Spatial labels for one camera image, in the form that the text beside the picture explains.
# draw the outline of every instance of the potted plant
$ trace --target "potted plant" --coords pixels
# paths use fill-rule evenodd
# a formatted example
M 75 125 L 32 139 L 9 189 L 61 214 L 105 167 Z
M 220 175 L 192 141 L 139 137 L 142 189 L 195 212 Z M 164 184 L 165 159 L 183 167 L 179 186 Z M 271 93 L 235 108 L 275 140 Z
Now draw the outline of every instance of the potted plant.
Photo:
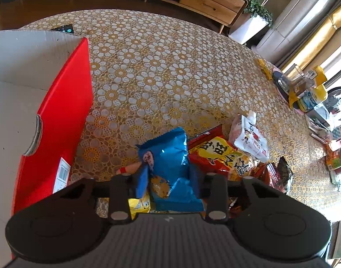
M 272 14 L 260 3 L 259 0 L 247 0 L 244 13 L 230 29 L 229 37 L 244 44 L 256 35 L 265 26 L 272 26 Z

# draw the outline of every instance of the metal screw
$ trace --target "metal screw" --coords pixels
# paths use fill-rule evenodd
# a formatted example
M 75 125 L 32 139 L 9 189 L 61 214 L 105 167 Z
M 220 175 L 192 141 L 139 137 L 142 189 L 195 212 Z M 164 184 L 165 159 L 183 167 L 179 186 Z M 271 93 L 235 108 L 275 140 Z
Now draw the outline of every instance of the metal screw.
M 209 212 L 209 218 L 212 220 L 223 220 L 226 218 L 226 214 L 220 210 L 213 210 Z
M 127 218 L 128 218 L 128 214 L 121 210 L 114 211 L 111 214 L 111 219 L 113 220 L 126 220 Z

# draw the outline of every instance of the open box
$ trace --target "open box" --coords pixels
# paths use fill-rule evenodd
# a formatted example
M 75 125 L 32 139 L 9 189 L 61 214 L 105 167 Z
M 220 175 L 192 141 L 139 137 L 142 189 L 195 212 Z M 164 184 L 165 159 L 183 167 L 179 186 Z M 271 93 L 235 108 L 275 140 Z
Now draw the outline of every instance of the open box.
M 0 267 L 10 259 L 10 208 L 66 185 L 92 102 L 86 38 L 0 31 Z

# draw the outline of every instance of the drawer handle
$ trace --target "drawer handle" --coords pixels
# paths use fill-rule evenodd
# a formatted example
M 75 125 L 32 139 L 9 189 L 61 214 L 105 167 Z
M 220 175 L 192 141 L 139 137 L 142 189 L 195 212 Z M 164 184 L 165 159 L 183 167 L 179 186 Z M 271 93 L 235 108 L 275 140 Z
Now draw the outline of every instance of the drawer handle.
M 216 10 L 214 7 L 211 7 L 211 6 L 209 6 L 209 5 L 207 5 L 207 4 L 202 4 L 203 6 L 206 6 L 206 7 L 209 7 L 209 8 L 211 8 L 211 9 L 213 9 L 214 11 Z

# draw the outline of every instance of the round table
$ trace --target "round table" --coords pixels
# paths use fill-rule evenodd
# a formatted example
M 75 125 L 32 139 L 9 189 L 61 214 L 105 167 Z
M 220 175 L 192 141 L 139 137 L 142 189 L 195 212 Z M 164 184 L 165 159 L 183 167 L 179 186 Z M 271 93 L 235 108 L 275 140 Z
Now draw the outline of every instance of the round table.
M 109 180 L 138 161 L 135 144 L 176 126 L 193 136 L 221 123 L 227 136 L 234 108 L 251 109 L 270 160 L 283 155 L 294 172 L 290 195 L 330 220 L 341 219 L 341 193 L 330 183 L 323 146 L 266 79 L 257 54 L 198 25 L 128 10 L 70 12 L 22 29 L 70 23 L 89 39 L 94 91 L 71 182 Z

